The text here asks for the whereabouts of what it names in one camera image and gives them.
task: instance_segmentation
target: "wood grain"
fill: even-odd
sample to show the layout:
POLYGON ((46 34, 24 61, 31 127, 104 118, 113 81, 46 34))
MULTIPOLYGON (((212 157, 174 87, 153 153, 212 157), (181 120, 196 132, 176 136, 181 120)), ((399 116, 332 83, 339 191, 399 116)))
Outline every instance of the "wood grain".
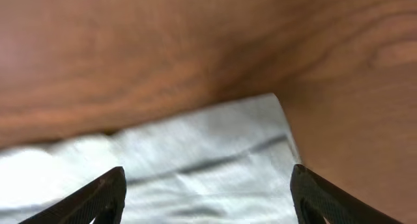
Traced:
POLYGON ((0 0, 0 145, 274 92, 304 163, 417 222, 417 0, 0 0))

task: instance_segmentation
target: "brown wooden table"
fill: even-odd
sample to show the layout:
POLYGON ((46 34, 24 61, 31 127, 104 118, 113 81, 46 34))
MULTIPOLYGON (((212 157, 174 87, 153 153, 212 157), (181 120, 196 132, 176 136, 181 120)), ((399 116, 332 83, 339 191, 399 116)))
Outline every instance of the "brown wooden table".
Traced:
POLYGON ((0 0, 0 145, 274 92, 305 164, 417 222, 417 0, 0 0))

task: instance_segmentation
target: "gray fabric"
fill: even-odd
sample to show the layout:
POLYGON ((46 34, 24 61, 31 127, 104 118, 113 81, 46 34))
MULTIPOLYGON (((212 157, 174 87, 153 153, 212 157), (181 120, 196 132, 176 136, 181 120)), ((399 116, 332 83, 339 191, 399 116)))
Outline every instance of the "gray fabric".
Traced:
POLYGON ((0 223, 17 223, 114 166, 126 171, 122 223, 297 223, 299 162, 272 94, 123 130, 0 154, 0 223))

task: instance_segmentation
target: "white cloth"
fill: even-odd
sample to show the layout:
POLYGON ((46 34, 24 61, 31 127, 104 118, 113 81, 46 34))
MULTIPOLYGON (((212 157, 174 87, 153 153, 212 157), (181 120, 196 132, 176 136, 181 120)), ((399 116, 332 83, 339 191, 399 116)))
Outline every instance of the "white cloth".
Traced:
POLYGON ((126 172, 122 223, 297 223, 299 162, 273 94, 130 128, 0 154, 0 223, 17 223, 114 166, 126 172))

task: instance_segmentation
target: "wooden surface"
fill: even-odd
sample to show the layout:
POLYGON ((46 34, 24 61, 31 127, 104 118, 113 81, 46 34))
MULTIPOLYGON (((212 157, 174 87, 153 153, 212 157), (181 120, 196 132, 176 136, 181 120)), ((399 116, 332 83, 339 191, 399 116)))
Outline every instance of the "wooden surface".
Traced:
POLYGON ((0 0, 0 145, 274 92, 304 163, 417 222, 417 0, 0 0))

